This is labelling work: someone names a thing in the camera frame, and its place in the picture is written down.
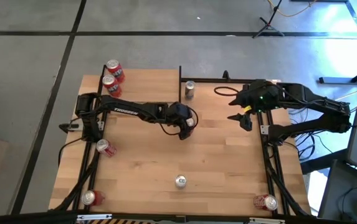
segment wooden table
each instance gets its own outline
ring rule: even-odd
[[[178,100],[177,70],[127,69],[125,73],[123,100]],[[98,75],[84,75],[79,94],[96,91],[98,81]],[[117,154],[100,157],[95,189],[105,192],[107,199],[91,211],[271,216],[252,203],[254,196],[268,193],[257,117],[252,117],[253,131],[244,131],[237,121],[227,119],[242,111],[239,106],[228,105],[233,97],[213,92],[221,84],[197,83],[191,101],[184,99],[184,83],[181,86],[182,103],[199,115],[198,126],[184,141],[166,135],[158,124],[127,114],[108,115],[104,138],[117,147]],[[242,88],[240,84],[224,86]],[[275,124],[290,124],[285,110],[273,110],[272,114]],[[80,132],[69,133],[66,141],[80,136]],[[49,208],[58,206],[75,185],[84,147],[84,142],[77,142],[64,149]],[[310,212],[297,150],[284,145],[279,151],[285,185],[304,211]],[[178,174],[188,180],[182,190],[174,185]],[[280,200],[276,186],[275,194]]]

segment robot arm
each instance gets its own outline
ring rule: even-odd
[[[91,110],[93,100],[96,98],[99,98],[100,106]],[[191,112],[193,110],[179,102],[175,102],[170,106],[167,103],[139,104],[113,98],[108,95],[98,97],[96,93],[86,93],[77,97],[75,109],[75,114],[83,121],[83,138],[85,140],[97,142],[101,139],[97,115],[104,111],[130,114],[149,123],[178,126],[179,133],[176,134],[180,140],[188,138],[197,125],[193,120]]]
[[[310,108],[322,112],[323,115],[315,120],[289,126],[261,126],[262,133],[267,135],[269,142],[282,144],[290,136],[314,131],[331,131],[344,133],[351,127],[350,109],[348,103],[337,102],[326,97],[318,96],[297,83],[271,83],[266,80],[256,80],[250,85],[244,85],[236,98],[229,105],[240,105],[245,114],[228,117],[240,122],[246,131],[252,130],[250,114],[265,112],[277,108]]]

